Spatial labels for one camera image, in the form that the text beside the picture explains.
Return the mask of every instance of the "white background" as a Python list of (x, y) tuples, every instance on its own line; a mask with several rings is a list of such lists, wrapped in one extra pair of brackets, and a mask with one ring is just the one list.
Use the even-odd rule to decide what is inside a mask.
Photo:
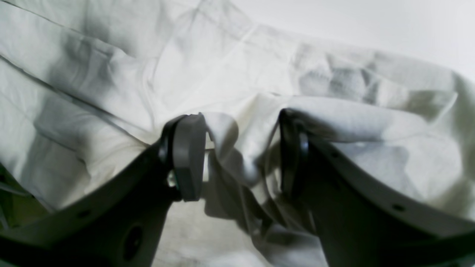
[(277, 28), (402, 54), (475, 82), (475, 0), (233, 0)]

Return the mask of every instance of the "gray plastic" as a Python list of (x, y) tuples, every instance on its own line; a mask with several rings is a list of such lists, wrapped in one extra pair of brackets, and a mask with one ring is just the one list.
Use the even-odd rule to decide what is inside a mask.
[(206, 122), (202, 114), (181, 119), (173, 136), (173, 167), (184, 201), (200, 199), (206, 144)]

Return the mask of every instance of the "wrinkled cloth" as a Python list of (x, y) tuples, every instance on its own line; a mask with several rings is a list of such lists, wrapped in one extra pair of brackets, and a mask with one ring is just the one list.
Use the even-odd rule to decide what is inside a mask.
[(174, 203), (156, 266), (326, 266), (282, 198), (277, 116), (393, 189), (475, 219), (475, 85), (448, 69), (301, 37), (225, 0), (0, 2), (0, 162), (50, 211), (202, 112), (202, 199)]

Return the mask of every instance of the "white fabric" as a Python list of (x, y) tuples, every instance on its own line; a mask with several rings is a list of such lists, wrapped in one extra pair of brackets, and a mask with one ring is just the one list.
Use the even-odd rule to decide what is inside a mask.
[(326, 266), (279, 191), (285, 107), (392, 188), (475, 219), (475, 86), (450, 70), (259, 25), (224, 0), (11, 2), (0, 162), (51, 210), (111, 179), (169, 119), (205, 115), (203, 199), (172, 206), (156, 266)]

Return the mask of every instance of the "circular hole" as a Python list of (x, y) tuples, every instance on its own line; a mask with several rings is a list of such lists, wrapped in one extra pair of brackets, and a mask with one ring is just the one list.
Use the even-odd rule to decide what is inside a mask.
[(83, 210), (82, 212), (77, 214), (77, 217), (82, 219), (89, 216), (89, 214), (91, 214), (91, 210)]
[(397, 211), (405, 211), (406, 210), (403, 206), (401, 206), (399, 204), (393, 204), (392, 208), (397, 210)]
[(126, 261), (131, 260), (135, 254), (137, 254), (137, 251), (139, 251), (139, 247), (142, 243), (142, 235), (142, 227), (135, 226), (134, 228), (130, 229), (129, 233), (127, 234), (127, 238), (125, 239), (123, 248), (123, 257)]

